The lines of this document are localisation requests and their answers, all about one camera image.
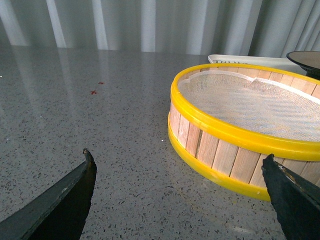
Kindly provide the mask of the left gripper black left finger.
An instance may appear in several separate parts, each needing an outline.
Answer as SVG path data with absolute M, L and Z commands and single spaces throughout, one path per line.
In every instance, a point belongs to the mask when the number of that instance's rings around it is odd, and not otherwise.
M 0 223 L 2 240 L 80 239 L 94 193 L 97 165 L 90 151 L 85 161 Z

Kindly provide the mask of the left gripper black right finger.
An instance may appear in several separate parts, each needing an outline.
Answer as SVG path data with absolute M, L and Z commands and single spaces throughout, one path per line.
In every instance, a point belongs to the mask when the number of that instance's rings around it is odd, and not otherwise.
M 270 154 L 262 161 L 262 175 L 288 240 L 320 238 L 320 188 L 274 160 Z

